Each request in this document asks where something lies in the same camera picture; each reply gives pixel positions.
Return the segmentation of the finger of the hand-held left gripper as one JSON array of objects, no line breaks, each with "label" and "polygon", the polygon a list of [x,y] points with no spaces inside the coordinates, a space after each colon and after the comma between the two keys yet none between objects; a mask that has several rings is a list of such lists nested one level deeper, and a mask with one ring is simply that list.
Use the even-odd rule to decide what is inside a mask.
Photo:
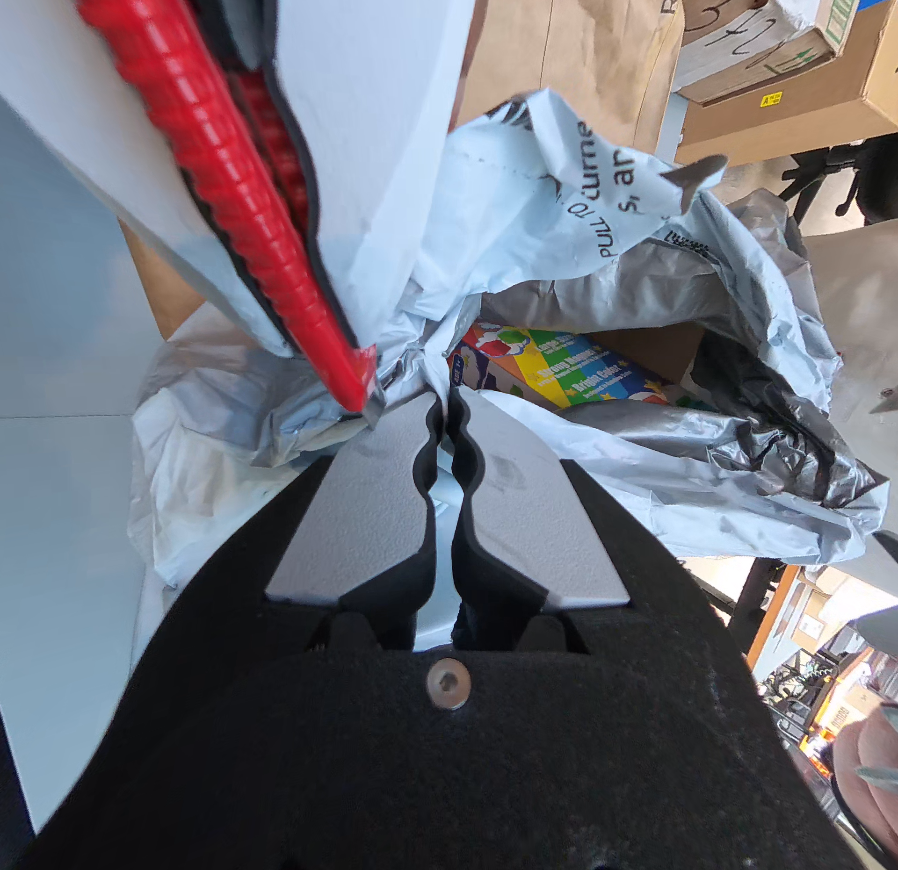
[{"label": "finger of the hand-held left gripper", "polygon": [[477,0],[265,0],[266,79],[309,191],[312,266],[351,342],[410,280]]},{"label": "finger of the hand-held left gripper", "polygon": [[1,0],[1,93],[57,157],[262,348],[295,350],[241,280],[165,137],[74,0]]}]

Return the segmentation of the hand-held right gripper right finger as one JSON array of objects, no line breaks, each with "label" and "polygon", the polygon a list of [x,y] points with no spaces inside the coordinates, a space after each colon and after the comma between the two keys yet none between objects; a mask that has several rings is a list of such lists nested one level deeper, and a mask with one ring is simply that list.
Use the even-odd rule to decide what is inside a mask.
[{"label": "hand-held right gripper right finger", "polygon": [[530,622],[630,605],[561,460],[480,393],[450,393],[448,434],[463,503],[452,543],[461,606],[453,645],[512,651]]}]

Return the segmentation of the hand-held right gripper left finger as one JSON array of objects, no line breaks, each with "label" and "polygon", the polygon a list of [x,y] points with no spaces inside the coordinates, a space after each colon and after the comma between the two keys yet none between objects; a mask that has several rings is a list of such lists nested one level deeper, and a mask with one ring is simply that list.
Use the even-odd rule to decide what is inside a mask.
[{"label": "hand-held right gripper left finger", "polygon": [[331,461],[266,588],[275,603],[363,615],[389,649],[412,649],[435,588],[429,491],[443,404],[426,392],[383,415]]}]

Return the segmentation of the white grey plastic mailer bag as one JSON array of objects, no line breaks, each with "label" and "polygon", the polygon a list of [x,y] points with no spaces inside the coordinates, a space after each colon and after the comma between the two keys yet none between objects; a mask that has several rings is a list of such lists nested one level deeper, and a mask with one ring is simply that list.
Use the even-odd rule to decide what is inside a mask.
[{"label": "white grey plastic mailer bag", "polygon": [[[696,323],[690,379],[712,412],[602,407],[578,368],[558,415],[493,397],[577,461],[677,556],[800,564],[856,560],[882,527],[887,479],[830,414],[840,359],[786,205],[758,190],[725,206],[696,163],[616,147],[557,95],[534,93],[446,141],[420,251],[378,347],[387,405],[432,391],[463,323],[562,335]],[[128,534],[181,587],[291,482],[342,420],[306,360],[257,346],[210,303],[163,346],[133,417]]]}]

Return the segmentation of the black metal desk leg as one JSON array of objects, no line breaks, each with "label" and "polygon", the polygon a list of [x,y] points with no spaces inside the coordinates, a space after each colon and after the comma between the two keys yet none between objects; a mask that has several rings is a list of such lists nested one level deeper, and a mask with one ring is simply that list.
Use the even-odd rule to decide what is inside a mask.
[{"label": "black metal desk leg", "polygon": [[756,559],[738,596],[727,629],[744,656],[748,656],[766,616],[762,607],[769,590],[776,592],[785,570],[782,561]]}]

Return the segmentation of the colourful striped box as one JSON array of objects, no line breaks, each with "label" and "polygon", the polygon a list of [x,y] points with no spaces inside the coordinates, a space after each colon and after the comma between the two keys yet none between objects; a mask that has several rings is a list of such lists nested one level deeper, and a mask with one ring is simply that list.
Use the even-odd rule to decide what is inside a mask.
[{"label": "colourful striped box", "polygon": [[447,359],[450,381],[559,412],[634,400],[674,403],[682,389],[590,335],[477,322]]}]

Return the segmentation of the small brown cardboard box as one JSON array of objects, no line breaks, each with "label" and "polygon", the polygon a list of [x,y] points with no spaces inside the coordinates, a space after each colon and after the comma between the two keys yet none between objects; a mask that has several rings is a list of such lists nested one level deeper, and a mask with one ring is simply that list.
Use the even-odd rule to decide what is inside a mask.
[{"label": "small brown cardboard box", "polygon": [[681,383],[691,369],[705,332],[695,323],[682,323],[599,332],[596,337],[645,370],[660,374],[669,382]]}]

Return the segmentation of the brown paper bag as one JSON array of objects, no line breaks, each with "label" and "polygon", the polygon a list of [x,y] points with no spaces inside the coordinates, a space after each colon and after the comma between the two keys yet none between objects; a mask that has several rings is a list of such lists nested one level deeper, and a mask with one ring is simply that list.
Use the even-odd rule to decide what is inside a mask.
[{"label": "brown paper bag", "polygon": [[550,89],[613,144],[652,154],[672,90],[681,0],[477,0],[456,124]]}]

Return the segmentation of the large cardboard box yellow sticker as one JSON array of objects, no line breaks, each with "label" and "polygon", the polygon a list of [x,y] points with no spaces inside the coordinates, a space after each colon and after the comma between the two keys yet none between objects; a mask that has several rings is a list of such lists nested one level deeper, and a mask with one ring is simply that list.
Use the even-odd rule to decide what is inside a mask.
[{"label": "large cardboard box yellow sticker", "polygon": [[897,0],[861,10],[842,56],[780,84],[690,105],[675,160],[725,155],[731,166],[896,132]]}]

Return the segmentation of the black office chair base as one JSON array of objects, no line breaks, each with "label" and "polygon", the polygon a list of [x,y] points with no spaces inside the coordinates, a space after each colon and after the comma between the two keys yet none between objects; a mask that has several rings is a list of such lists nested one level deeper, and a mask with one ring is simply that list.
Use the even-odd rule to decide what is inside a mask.
[{"label": "black office chair base", "polygon": [[842,203],[833,213],[847,215],[852,207],[860,212],[864,226],[897,218],[897,135],[870,137],[859,142],[816,148],[791,156],[794,168],[781,180],[787,187],[780,192],[783,202],[797,199],[792,213],[800,225],[829,177],[849,171],[852,179]]}]

